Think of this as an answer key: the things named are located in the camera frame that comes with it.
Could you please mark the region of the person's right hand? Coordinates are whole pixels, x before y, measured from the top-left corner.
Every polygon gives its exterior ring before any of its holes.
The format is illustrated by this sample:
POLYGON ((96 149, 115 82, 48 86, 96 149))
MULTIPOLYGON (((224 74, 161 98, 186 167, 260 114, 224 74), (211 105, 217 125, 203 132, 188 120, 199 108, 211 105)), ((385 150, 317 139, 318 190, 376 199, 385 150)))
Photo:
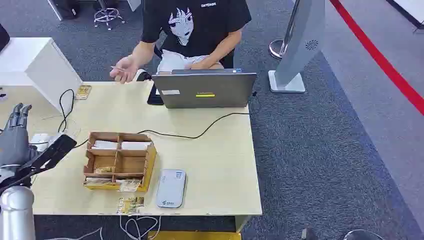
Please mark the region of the person's right hand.
POLYGON ((139 65, 132 55, 123 57, 114 66, 111 67, 109 75, 115 82, 120 84, 129 83, 135 77, 139 65))

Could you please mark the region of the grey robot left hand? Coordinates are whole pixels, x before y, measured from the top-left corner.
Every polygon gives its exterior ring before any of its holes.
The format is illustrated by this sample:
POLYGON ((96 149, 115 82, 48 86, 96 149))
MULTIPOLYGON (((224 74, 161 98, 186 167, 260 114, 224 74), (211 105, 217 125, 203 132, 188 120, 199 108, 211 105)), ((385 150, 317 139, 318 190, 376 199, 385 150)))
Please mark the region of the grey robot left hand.
POLYGON ((29 144, 27 121, 32 105, 18 103, 0 133, 0 165, 24 165, 35 159, 37 147, 29 144))

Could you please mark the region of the person's left hand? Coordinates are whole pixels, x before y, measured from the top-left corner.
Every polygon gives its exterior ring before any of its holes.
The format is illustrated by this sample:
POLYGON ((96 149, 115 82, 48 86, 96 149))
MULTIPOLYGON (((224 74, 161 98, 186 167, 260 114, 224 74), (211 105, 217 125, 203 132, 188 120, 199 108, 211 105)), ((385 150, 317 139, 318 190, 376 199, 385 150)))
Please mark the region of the person's left hand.
POLYGON ((187 68, 190 70, 207 70, 207 69, 216 69, 216 68, 219 69, 220 67, 221 65, 219 63, 209 62, 206 59, 201 60, 199 62, 194 62, 187 66, 187 68))

